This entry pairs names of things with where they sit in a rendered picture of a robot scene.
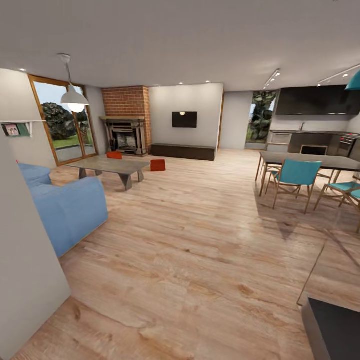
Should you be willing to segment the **storage box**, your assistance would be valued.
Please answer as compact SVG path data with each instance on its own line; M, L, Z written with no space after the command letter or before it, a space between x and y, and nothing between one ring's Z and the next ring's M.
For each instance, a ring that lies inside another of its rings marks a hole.
M151 172L160 172L166 170L166 162L164 159L153 159L150 161L150 171Z
M122 160L122 159L123 159L122 153L119 152L119 151L107 152L107 153L105 154L105 156L106 156L108 159L116 159L116 160Z

